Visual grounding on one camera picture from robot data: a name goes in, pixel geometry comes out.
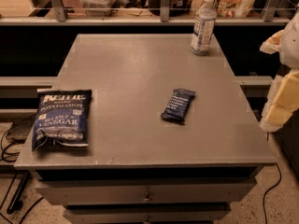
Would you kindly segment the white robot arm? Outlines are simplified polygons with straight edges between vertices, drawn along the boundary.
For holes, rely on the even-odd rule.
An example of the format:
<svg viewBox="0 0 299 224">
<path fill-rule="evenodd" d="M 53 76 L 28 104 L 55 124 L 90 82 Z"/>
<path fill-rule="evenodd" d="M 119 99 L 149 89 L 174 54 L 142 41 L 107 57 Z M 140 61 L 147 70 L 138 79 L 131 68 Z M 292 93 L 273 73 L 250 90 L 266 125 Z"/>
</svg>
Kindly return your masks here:
<svg viewBox="0 0 299 224">
<path fill-rule="evenodd" d="M 260 127 L 276 132 L 299 109 L 299 14 L 296 13 L 283 30 L 270 36 L 260 46 L 268 54 L 279 53 L 279 60 L 291 71 L 273 79 L 263 107 Z"/>
</svg>

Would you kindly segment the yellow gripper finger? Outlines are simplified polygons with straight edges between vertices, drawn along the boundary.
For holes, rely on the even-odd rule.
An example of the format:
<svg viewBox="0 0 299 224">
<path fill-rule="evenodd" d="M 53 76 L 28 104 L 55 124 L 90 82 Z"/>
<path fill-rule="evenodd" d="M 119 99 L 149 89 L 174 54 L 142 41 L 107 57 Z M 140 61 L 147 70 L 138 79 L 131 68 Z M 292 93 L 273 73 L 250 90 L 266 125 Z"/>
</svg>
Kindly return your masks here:
<svg viewBox="0 0 299 224">
<path fill-rule="evenodd" d="M 276 132 L 299 109 L 299 71 L 286 76 L 276 75 L 263 107 L 260 127 L 265 132 Z"/>
<path fill-rule="evenodd" d="M 266 41 L 262 43 L 262 45 L 260 46 L 260 51 L 267 54 L 273 54 L 275 52 L 279 52 L 280 39 L 282 37 L 282 34 L 283 34 L 283 30 L 280 30 L 274 33 L 272 36 L 270 36 Z"/>
</svg>

